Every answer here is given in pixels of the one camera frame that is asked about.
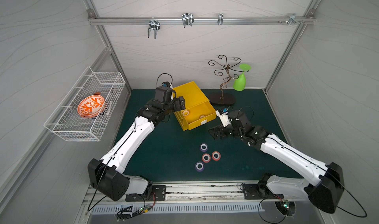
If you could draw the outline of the yellow plastic drawer cabinet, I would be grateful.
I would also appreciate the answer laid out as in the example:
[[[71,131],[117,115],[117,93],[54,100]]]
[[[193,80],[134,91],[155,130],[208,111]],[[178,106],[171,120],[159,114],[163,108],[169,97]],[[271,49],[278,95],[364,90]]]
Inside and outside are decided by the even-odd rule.
[[[192,130],[216,118],[216,110],[195,82],[192,81],[173,89],[177,96],[184,97],[185,110],[189,111],[188,116],[182,115],[183,110],[174,112],[183,131]]]

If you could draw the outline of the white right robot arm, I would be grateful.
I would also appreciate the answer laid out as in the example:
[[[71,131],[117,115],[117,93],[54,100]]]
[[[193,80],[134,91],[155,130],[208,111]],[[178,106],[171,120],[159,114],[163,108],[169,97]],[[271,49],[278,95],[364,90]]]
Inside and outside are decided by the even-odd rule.
[[[259,185],[271,194],[307,198],[319,210],[333,214],[345,190],[342,167],[316,160],[282,141],[262,126],[251,125],[240,110],[227,108],[216,111],[221,124],[208,130],[213,139],[233,137],[249,147],[278,159],[298,174],[300,179],[266,174]]]

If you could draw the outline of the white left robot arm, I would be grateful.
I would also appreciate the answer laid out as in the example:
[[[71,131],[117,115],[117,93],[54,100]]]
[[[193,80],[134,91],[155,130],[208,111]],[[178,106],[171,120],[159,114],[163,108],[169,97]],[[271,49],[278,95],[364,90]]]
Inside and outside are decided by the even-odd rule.
[[[125,194],[149,194],[150,182],[140,176],[124,174],[141,143],[172,112],[185,109],[185,99],[171,86],[156,88],[155,97],[138,110],[132,125],[100,160],[92,159],[87,168],[90,184],[113,201]]]

